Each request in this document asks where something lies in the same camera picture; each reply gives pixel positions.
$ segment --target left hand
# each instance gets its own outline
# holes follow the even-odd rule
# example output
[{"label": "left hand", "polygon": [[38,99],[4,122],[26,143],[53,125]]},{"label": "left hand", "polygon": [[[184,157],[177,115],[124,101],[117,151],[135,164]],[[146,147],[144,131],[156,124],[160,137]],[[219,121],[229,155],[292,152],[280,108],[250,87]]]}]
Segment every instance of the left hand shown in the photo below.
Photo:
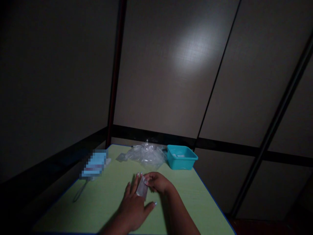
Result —
[{"label": "left hand", "polygon": [[146,220],[150,212],[156,206],[156,203],[150,202],[144,206],[144,198],[136,194],[138,182],[142,174],[137,174],[133,187],[131,189],[130,182],[126,186],[124,198],[116,216],[116,223],[125,228],[125,232],[137,230]]}]

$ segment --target teal plastic basket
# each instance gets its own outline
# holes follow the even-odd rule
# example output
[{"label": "teal plastic basket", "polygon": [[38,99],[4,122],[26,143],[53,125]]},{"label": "teal plastic basket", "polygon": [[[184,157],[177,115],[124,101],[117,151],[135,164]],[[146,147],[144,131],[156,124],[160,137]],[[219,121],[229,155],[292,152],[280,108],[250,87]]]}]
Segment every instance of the teal plastic basket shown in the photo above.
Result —
[{"label": "teal plastic basket", "polygon": [[167,146],[167,161],[172,170],[191,170],[198,156],[188,147]]}]

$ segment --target green table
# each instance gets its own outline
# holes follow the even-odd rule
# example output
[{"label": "green table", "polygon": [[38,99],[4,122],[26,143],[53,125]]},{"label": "green table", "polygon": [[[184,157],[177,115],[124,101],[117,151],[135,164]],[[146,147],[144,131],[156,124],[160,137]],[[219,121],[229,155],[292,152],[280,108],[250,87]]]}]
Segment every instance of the green table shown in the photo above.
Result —
[{"label": "green table", "polygon": [[[102,176],[89,182],[80,198],[73,198],[84,180],[77,180],[34,225],[34,232],[96,234],[117,210],[125,187],[137,172],[147,170],[134,161],[118,162],[116,157],[130,147],[111,145],[111,164]],[[220,208],[211,197],[194,169],[171,170],[163,164],[158,172],[168,178],[178,190],[190,216],[201,234],[235,234]],[[158,202],[142,226],[131,234],[167,234],[158,193],[148,191],[146,203]]]}]

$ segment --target packaging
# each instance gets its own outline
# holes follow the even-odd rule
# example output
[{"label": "packaging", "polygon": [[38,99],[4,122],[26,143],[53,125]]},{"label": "packaging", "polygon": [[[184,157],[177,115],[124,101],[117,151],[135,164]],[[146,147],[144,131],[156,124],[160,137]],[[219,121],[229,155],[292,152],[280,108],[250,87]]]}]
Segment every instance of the packaging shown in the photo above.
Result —
[{"label": "packaging", "polygon": [[141,163],[149,170],[157,170],[167,161],[164,148],[149,144],[148,140],[142,145],[135,145],[126,154],[121,153],[116,160],[119,162],[127,161],[128,159]]},{"label": "packaging", "polygon": [[145,178],[142,176],[136,191],[136,194],[138,196],[141,196],[146,200],[147,192],[148,192],[148,186],[144,184]]}]

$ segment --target hand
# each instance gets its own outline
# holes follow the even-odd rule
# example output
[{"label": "hand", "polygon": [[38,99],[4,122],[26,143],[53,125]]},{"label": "hand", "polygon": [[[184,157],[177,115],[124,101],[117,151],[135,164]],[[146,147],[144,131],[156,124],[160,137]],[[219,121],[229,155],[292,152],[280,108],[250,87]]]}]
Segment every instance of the hand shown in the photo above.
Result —
[{"label": "hand", "polygon": [[119,224],[125,227],[127,233],[137,230],[156,206],[156,203],[150,202],[145,207],[144,198],[136,194],[137,185],[141,177],[142,174],[140,177],[137,174],[132,189],[130,189],[130,182],[128,183],[116,217]]},{"label": "hand", "polygon": [[153,191],[158,191],[161,194],[166,194],[169,190],[174,188],[174,185],[158,172],[150,172],[144,175],[146,181],[145,185],[152,188]]}]

